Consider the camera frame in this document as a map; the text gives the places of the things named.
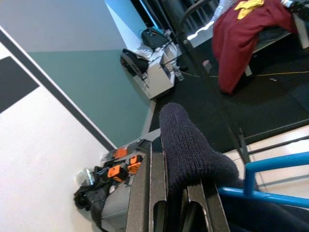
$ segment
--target dark carpet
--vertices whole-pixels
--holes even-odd
[[[211,40],[197,50],[204,60],[211,61],[211,75],[217,75],[218,63],[211,52]],[[290,35],[254,54],[250,67],[255,75],[309,71],[309,49],[303,50],[297,37]],[[186,109],[214,149],[221,152],[235,149],[205,81],[184,77],[167,95],[157,99],[150,131],[159,128],[161,108],[168,102],[176,102]],[[217,87],[217,78],[211,79]],[[236,93],[223,95],[223,99],[233,124],[242,128],[245,136],[295,123],[309,117],[309,73],[242,77]],[[248,143],[265,138],[256,137]]]

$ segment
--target baseboard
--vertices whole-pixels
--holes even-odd
[[[142,135],[142,136],[143,136],[144,134],[147,134],[147,133],[149,132],[149,128],[150,128],[150,125],[151,125],[151,121],[152,121],[153,116],[154,116],[155,104],[156,104],[155,101],[150,101],[150,105],[149,105],[147,117],[146,117],[146,120],[145,120],[145,124],[144,124],[143,130],[142,130],[142,132],[141,132],[141,135]]]

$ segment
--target black bag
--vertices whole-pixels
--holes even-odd
[[[140,78],[142,78],[143,73],[147,72],[148,69],[148,60],[127,49],[122,50],[120,63],[132,76],[137,75]]]
[[[153,50],[169,42],[165,35],[154,28],[147,28],[144,30],[141,33],[141,40],[146,46],[151,47]]]

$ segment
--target red jacket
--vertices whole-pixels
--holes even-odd
[[[219,87],[228,94],[233,93],[249,64],[259,32],[271,26],[296,32],[294,19],[281,0],[265,0],[264,6],[240,20],[237,20],[239,11],[234,10],[235,6],[219,17],[212,38],[213,53],[219,62]]]

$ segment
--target blue handrail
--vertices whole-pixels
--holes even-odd
[[[278,168],[287,168],[309,164],[309,152],[264,159],[246,164],[244,189],[222,187],[219,193],[225,196],[267,201],[309,208],[309,199],[254,191],[255,173]]]

